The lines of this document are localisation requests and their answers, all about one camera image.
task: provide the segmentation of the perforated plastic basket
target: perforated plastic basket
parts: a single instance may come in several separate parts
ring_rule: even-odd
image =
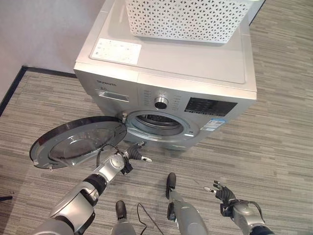
[[[227,43],[256,0],[125,0],[135,36]]]

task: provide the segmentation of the washing machine door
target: washing machine door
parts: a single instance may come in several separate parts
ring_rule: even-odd
[[[39,168],[79,165],[95,159],[102,145],[118,144],[126,133],[126,126],[116,117],[82,118],[42,135],[31,146],[29,156]]]

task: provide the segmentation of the white wall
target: white wall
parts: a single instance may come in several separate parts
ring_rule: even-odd
[[[104,0],[0,0],[0,100],[22,65],[73,72]]]

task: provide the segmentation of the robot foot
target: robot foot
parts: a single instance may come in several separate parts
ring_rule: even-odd
[[[175,189],[176,185],[176,174],[175,173],[169,173],[167,176],[167,181],[166,181],[166,192],[165,196],[167,199],[170,199],[170,189]]]
[[[118,201],[115,204],[115,210],[116,210],[117,220],[123,219],[123,218],[127,219],[126,206],[123,201]]]

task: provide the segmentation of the brand logo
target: brand logo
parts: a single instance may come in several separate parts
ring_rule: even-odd
[[[116,84],[115,84],[115,83],[103,82],[103,81],[99,81],[99,80],[97,80],[97,82],[102,83],[102,85],[108,85],[108,86],[114,86],[114,87],[116,87]]]

